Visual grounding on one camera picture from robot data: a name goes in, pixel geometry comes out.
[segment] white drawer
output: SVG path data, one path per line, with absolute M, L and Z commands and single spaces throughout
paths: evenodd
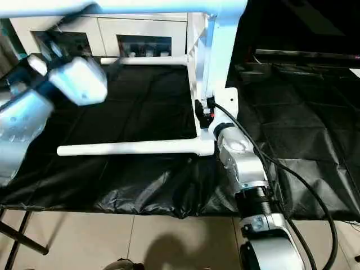
M 119 37 L 148 37 L 169 39 L 172 56 L 185 54 L 186 27 L 185 21 L 158 21 L 133 19 L 106 19 L 98 18 L 102 40 L 107 56 L 119 56 Z

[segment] black tablecloth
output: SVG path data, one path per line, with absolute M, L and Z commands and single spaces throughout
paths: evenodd
M 360 81 L 343 69 L 250 69 L 228 80 L 239 89 L 238 119 L 264 151 L 306 178 L 336 219 L 360 221 Z M 77 107 L 60 95 L 16 178 L 0 189 L 0 207 L 238 215 L 215 155 L 56 155 L 59 145 L 195 136 L 186 69 L 126 66 L 109 83 L 104 103 Z M 294 218 L 323 218 L 301 183 L 274 167 L 272 173 Z

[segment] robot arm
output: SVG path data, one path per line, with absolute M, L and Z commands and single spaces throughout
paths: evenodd
M 243 268 L 304 270 L 302 258 L 285 217 L 274 202 L 264 166 L 254 154 L 252 143 L 218 109 L 209 131 L 216 137 L 220 161 L 237 190 L 235 199 L 241 217 L 241 232 L 247 239 L 240 247 Z
M 3 79 L 8 91 L 0 93 L 0 185 L 13 179 L 30 143 L 44 130 L 58 90 L 78 106 L 100 103 L 107 95 L 106 76 L 92 59 L 65 56 L 50 34 L 41 48 L 42 59 L 30 55 Z

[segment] white pole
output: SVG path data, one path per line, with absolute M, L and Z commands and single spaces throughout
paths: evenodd
M 98 143 L 95 145 L 59 146 L 59 156 L 119 155 L 119 154 L 169 154 L 195 153 L 199 156 L 214 154 L 212 139 L 173 139 L 168 141 Z
M 110 65 L 117 57 L 104 57 L 100 59 L 101 65 Z M 165 57 L 125 57 L 121 59 L 124 65 L 187 65 L 187 55 Z

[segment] black connector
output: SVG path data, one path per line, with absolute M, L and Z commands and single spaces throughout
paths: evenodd
M 200 128 L 208 128 L 214 119 L 214 109 L 210 109 L 210 113 L 205 114 L 199 100 L 195 100 L 195 114 L 200 122 Z
M 254 187 L 235 194 L 238 212 L 242 219 L 254 215 L 281 213 L 273 192 L 267 187 Z
M 208 103 L 208 108 L 209 109 L 213 109 L 215 108 L 215 98 L 214 97 L 209 97 L 206 102 Z

